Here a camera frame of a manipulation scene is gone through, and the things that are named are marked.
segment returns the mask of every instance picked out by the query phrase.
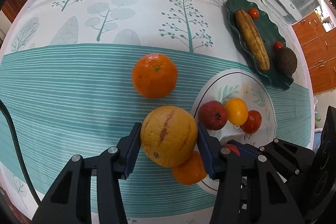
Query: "cherry tomato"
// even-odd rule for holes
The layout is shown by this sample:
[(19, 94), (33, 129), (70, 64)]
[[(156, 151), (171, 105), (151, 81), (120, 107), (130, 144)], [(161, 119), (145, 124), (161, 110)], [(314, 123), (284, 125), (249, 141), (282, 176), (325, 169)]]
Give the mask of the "cherry tomato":
[(253, 19), (256, 19), (259, 17), (259, 11), (255, 8), (250, 8), (249, 9), (249, 15), (250, 17), (252, 17)]
[(273, 45), (273, 49), (274, 49), (274, 50), (278, 50), (278, 49), (280, 49), (280, 48), (282, 48), (282, 47), (283, 47), (283, 45), (282, 45), (282, 43), (279, 42), (279, 41), (275, 42), (274, 45)]
[(246, 134), (253, 134), (258, 131), (261, 126), (261, 114), (256, 110), (250, 110), (247, 121), (241, 126)]

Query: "white plate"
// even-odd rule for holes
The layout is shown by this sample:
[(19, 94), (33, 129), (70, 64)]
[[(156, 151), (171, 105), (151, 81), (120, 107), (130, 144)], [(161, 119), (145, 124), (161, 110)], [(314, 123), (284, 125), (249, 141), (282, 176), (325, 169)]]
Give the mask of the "white plate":
[[(228, 140), (236, 140), (242, 144), (248, 143), (260, 147), (272, 141), (277, 128), (272, 100), (264, 85), (254, 75), (244, 70), (229, 69), (212, 77), (198, 94), (191, 115), (198, 121), (198, 109), (204, 103), (216, 100), (225, 104), (227, 100), (235, 97), (241, 98), (248, 110), (254, 109), (260, 112), (262, 122), (259, 130), (248, 135), (227, 121), (221, 130), (208, 130), (209, 134), (218, 138), (223, 145)], [(209, 177), (198, 183), (202, 189), (212, 194), (217, 194), (218, 184), (218, 181), (213, 181)]]

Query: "tangerine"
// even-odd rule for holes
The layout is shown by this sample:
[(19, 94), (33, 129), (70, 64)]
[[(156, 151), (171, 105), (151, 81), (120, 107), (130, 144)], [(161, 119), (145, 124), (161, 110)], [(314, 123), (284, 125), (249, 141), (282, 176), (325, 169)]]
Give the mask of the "tangerine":
[(135, 90), (143, 97), (162, 98), (174, 90), (177, 68), (164, 54), (147, 54), (135, 64), (132, 70), (132, 82)]
[(184, 163), (173, 167), (171, 171), (174, 178), (184, 185), (198, 183), (207, 176), (198, 151), (193, 151)]
[(237, 127), (243, 125), (249, 116), (247, 106), (240, 98), (228, 100), (225, 104), (225, 110), (229, 122)]

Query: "round table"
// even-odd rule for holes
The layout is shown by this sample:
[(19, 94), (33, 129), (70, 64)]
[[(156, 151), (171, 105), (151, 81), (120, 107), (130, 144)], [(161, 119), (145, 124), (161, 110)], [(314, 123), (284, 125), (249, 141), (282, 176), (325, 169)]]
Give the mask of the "round table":
[[(265, 87), (277, 138), (311, 148), (314, 101), (302, 49), (290, 26), (260, 0), (248, 1), (269, 14), (298, 58), (287, 91), (271, 87), (238, 53), (226, 0), (28, 0), (0, 49), (0, 98), (40, 196), (72, 155), (99, 155), (161, 105), (194, 112), (203, 87), (229, 69)], [(179, 72), (175, 90), (159, 100), (140, 97), (131, 82), (134, 64), (152, 52), (169, 56)], [(2, 188), (32, 218), (37, 205), (1, 118), (0, 124)], [(208, 223), (215, 201), (197, 184), (176, 182), (142, 151), (120, 187), (129, 223)], [(95, 181), (91, 199), (96, 223)]]

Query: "teal striped pattern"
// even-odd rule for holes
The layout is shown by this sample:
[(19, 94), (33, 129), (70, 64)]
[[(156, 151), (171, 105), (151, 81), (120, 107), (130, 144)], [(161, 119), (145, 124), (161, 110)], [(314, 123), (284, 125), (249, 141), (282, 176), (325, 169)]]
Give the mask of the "teal striped pattern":
[[(178, 68), (175, 90), (147, 100), (131, 82), (134, 64), (145, 54), (168, 55)], [(128, 135), (161, 105), (187, 111), (206, 82), (240, 63), (157, 47), (113, 44), (56, 45), (5, 55), (0, 66), (0, 98), (9, 109), (34, 187), (46, 193), (74, 154), (100, 154)], [(293, 84), (287, 91), (264, 83), (278, 123), (276, 136), (306, 146), (310, 140), (309, 91)], [(21, 179), (8, 132), (1, 132), (0, 161)], [(176, 215), (208, 208), (215, 196), (197, 185), (177, 183), (170, 170), (141, 151), (130, 179), (120, 183), (125, 210), (132, 217)], [(95, 186), (93, 211), (97, 211)]]

